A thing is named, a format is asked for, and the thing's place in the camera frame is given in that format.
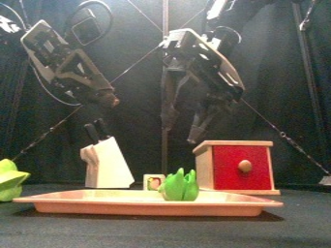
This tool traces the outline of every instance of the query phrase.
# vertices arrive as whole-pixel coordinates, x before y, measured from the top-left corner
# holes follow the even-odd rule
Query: black cable
[[[89,5],[101,5],[102,8],[105,9],[106,13],[108,13],[108,18],[109,18],[108,26],[106,26],[105,30],[102,31],[101,35],[98,36],[98,38],[97,38],[97,40],[98,40],[108,33],[110,26],[112,26],[112,22],[113,22],[113,16],[112,16],[110,9],[109,9],[108,5],[102,1],[98,1],[98,0],[88,0],[77,6],[74,12],[68,16],[68,18],[65,20],[62,32],[65,34],[66,29],[70,27],[69,23],[70,23],[73,17],[76,16],[76,14],[78,13],[78,11],[81,11]]]

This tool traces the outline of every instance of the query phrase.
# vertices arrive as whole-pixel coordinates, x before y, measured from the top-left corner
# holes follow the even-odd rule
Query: tray
[[[74,190],[13,199],[38,212],[158,216],[257,216],[278,201],[225,192],[200,192],[194,201],[164,201],[156,191]]]

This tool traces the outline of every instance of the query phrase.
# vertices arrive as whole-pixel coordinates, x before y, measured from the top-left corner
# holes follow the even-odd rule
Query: white knife block
[[[114,137],[80,149],[86,162],[85,187],[129,188],[134,182]]]

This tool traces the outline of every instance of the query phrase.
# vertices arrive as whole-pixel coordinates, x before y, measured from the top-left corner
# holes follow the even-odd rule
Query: drawer knob
[[[238,170],[242,173],[248,173],[252,170],[252,163],[248,160],[242,160],[237,165]]]

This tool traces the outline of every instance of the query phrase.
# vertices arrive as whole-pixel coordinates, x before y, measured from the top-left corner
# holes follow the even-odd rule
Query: green toy
[[[194,170],[190,170],[185,176],[182,168],[176,174],[168,174],[158,187],[158,193],[165,201],[194,201],[198,195]]]
[[[17,171],[12,160],[0,161],[0,202],[9,202],[21,195],[21,183],[28,177],[29,173]]]

